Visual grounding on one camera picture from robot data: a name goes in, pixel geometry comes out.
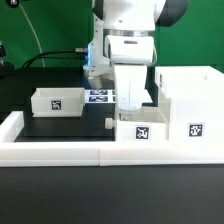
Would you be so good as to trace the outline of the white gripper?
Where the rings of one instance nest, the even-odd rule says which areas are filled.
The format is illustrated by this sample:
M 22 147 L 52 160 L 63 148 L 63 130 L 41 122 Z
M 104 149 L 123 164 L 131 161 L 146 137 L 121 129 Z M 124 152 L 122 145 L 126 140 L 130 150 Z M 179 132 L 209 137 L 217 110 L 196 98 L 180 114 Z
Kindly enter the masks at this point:
M 153 63 L 154 39 L 151 36 L 107 35 L 105 55 L 115 79 L 116 109 L 122 120 L 140 112 L 144 102 L 147 67 Z

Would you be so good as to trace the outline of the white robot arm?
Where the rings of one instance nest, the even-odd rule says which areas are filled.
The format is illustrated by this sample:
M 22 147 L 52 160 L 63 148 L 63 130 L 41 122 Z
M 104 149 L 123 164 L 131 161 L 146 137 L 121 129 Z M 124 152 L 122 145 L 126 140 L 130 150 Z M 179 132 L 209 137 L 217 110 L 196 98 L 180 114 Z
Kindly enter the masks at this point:
M 184 15 L 189 0 L 92 0 L 94 36 L 84 71 L 92 88 L 115 83 L 116 111 L 125 121 L 141 110 L 147 69 L 157 62 L 153 33 Z

